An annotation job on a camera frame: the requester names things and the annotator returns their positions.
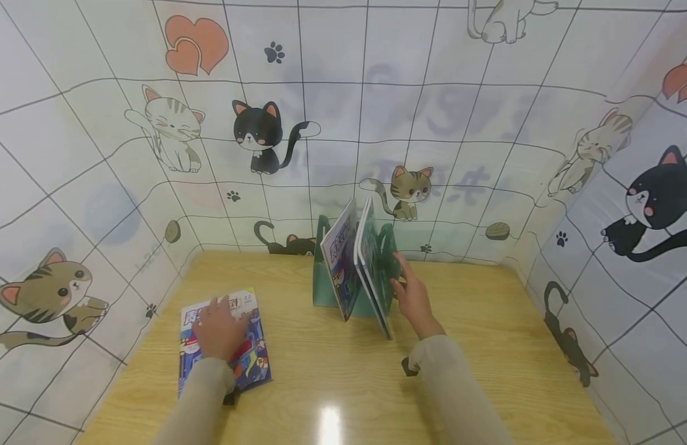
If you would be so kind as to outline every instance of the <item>sleeve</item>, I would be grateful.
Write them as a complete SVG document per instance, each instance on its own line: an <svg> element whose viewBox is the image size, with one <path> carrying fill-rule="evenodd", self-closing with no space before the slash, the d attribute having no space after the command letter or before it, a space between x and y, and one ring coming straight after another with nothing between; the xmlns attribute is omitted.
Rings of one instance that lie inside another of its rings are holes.
<svg viewBox="0 0 687 445"><path fill-rule="evenodd" d="M211 444L222 401L233 389L234 373L225 361L210 357L197 362L153 444Z"/></svg>
<svg viewBox="0 0 687 445"><path fill-rule="evenodd" d="M410 353L409 367L420 371L452 444L513 445L452 338L433 336L419 342Z"/></svg>

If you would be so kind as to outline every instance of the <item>wallpaper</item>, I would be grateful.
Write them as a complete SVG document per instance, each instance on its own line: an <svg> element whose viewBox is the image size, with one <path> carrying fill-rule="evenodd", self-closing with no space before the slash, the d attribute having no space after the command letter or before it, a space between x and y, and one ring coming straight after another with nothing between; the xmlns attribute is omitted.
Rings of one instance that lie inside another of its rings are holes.
<svg viewBox="0 0 687 445"><path fill-rule="evenodd" d="M0 444L75 443L199 252L352 197L687 444L687 0L0 0Z"/></svg>

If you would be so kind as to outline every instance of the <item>hand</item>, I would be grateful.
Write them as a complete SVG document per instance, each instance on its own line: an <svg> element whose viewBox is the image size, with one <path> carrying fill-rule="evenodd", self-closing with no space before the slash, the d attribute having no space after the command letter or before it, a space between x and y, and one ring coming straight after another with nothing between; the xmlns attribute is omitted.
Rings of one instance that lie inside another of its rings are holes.
<svg viewBox="0 0 687 445"><path fill-rule="evenodd" d="M241 320L235 320L229 312L227 297L220 303L212 299L209 306L200 309L199 323L192 323L192 332L197 338L202 357L214 357L229 363L232 354L244 340L249 315L247 313Z"/></svg>
<svg viewBox="0 0 687 445"><path fill-rule="evenodd" d="M395 252L393 256L400 263L403 269L401 275L405 278L405 282L390 279L392 289L395 290L395 299L400 304L400 312L408 319L420 340L432 336L444 336L445 329L432 315L425 283L415 276L403 255Z"/></svg>

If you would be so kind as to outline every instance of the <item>wooden desk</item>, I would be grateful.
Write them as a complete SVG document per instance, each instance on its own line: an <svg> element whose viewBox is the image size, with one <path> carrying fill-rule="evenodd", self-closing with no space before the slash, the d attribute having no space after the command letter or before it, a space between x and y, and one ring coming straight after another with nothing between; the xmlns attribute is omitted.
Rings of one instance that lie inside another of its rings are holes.
<svg viewBox="0 0 687 445"><path fill-rule="evenodd" d="M517 444L615 444L513 272L413 263ZM180 309L254 286L273 381L223 407L221 444L437 444L422 380L400 367L416 337L311 305L311 257L204 252L114 385L80 444L145 444L176 401Z"/></svg>

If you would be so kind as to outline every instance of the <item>magazine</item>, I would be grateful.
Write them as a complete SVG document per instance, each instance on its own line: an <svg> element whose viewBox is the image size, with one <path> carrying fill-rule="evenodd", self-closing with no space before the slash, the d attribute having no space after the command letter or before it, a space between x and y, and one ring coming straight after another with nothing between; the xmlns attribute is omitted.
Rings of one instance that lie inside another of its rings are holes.
<svg viewBox="0 0 687 445"><path fill-rule="evenodd" d="M373 201L370 197L368 197L363 205L361 223L358 226L358 232L356 234L356 251L354 251L356 254L354 254L353 264L356 267L358 276L361 277L363 289L365 289L365 293L368 295L368 300L370 301L370 305L373 308L373 312L375 313L375 317L378 320L378 324L380 325L383 335L391 338L390 329L387 324L387 318L385 317L386 313L381 312L380 305L377 301L378 299L375 298L375 287L373 286L369 277L369 273L366 271L366 268L362 262L362 249L365 249L366 252L371 250L371 236L373 250L375 250L376 246L375 240L377 236L375 235L375 221L371 219L370 223L368 223L368 215L374 216ZM375 254L369 253L368 257L370 258L371 256L375 256Z"/></svg>
<svg viewBox="0 0 687 445"><path fill-rule="evenodd" d="M264 343L262 320L259 318L259 308L256 303L253 287L218 297L218 301L222 299L229 299L229 309L237 319L240 319L245 313L251 312L245 340L229 361L230 367L234 371L236 389L242 392L271 380L271 369L269 369L267 344ZM199 310L208 304L209 301L205 301L187 306L180 313L180 378L177 389L178 397L182 393L183 385L193 365L202 359L200 347L192 332L192 323L199 319Z"/></svg>
<svg viewBox="0 0 687 445"><path fill-rule="evenodd" d="M356 198L352 198L321 240L321 252L344 321L351 317L353 305L361 290L361 280L353 267L356 220Z"/></svg>
<svg viewBox="0 0 687 445"><path fill-rule="evenodd" d="M366 282L364 289L368 299L375 309L378 323L386 337L392 338L390 325L387 323L387 313L390 311L391 294L386 287L388 277L380 267L380 248L378 247L378 232L375 228L375 211L372 200L368 200L363 206L361 224L356 235L356 260L359 262L359 272Z"/></svg>

